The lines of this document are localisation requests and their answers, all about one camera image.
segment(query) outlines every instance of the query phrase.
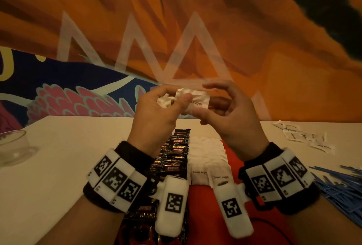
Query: bowl rim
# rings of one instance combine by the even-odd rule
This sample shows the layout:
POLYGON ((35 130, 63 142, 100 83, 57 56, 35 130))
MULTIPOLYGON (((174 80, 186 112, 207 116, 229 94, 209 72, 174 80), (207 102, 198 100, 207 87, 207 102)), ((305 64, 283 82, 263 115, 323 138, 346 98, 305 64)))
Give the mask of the bowl rim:
POLYGON ((6 145, 6 144, 8 144, 8 143, 12 143, 12 142, 14 142, 14 141, 16 141, 16 140, 18 140, 18 139, 20 139, 20 138, 22 138, 23 136, 26 135, 26 131, 25 131, 25 130, 12 130, 12 131, 8 131, 8 132, 0 133, 0 136, 6 135, 6 134, 10 134, 10 133, 22 133, 22 135, 21 135, 20 137, 18 137, 18 138, 15 138, 14 140, 5 142, 5 143, 3 143, 3 144, 0 143, 0 146, 6 145))

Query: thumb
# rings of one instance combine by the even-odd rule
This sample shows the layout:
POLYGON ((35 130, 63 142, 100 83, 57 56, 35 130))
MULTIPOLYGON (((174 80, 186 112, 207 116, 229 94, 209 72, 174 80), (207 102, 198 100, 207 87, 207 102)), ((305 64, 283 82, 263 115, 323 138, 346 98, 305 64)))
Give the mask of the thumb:
POLYGON ((222 116, 215 114, 212 110, 205 108, 194 108, 191 110, 191 115, 201 119, 201 122, 210 124, 215 130, 218 129, 220 125, 220 120, 222 116))
POLYGON ((169 109, 172 110, 175 115, 179 116, 179 114, 183 114, 186 111, 187 107, 192 102, 193 97, 194 96, 190 93, 184 94, 176 99, 169 109))

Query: pile of blue sticks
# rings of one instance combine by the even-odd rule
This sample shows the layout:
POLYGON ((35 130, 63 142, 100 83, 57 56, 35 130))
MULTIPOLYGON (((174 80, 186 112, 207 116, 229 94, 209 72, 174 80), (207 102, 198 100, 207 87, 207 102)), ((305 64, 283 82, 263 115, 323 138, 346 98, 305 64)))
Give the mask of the pile of blue sticks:
POLYGON ((342 166, 352 174, 343 174, 321 167, 309 167, 318 171, 329 173, 340 180, 341 183, 332 182, 325 175, 324 180, 314 175, 315 182, 327 198, 338 210, 362 228, 362 170, 342 166))

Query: white table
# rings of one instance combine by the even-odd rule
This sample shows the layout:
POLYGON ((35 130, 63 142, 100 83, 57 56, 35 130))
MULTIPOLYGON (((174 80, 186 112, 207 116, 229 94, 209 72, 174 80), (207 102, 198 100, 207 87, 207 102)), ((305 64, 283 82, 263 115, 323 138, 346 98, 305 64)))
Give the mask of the white table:
MULTIPOLYGON (((36 243, 78 200, 86 174, 105 152, 128 137, 132 118, 48 116, 25 128, 35 156, 13 167, 0 168, 0 244, 36 243)), ((343 172, 339 165, 362 166, 362 124, 293 123, 323 134, 336 147, 332 156, 298 142, 287 141, 272 122, 261 122, 270 141, 289 147, 309 166, 343 172)), ((177 128, 191 136, 220 138, 199 120, 179 119, 177 128)))

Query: transparent container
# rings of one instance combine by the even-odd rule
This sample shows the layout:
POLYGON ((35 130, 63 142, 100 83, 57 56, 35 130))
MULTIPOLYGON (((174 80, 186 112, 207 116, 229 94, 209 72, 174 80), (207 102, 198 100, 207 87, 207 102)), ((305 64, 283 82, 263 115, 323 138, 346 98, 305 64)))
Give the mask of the transparent container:
POLYGON ((0 166, 19 164, 30 158, 34 150, 29 146, 26 131, 0 133, 0 166))

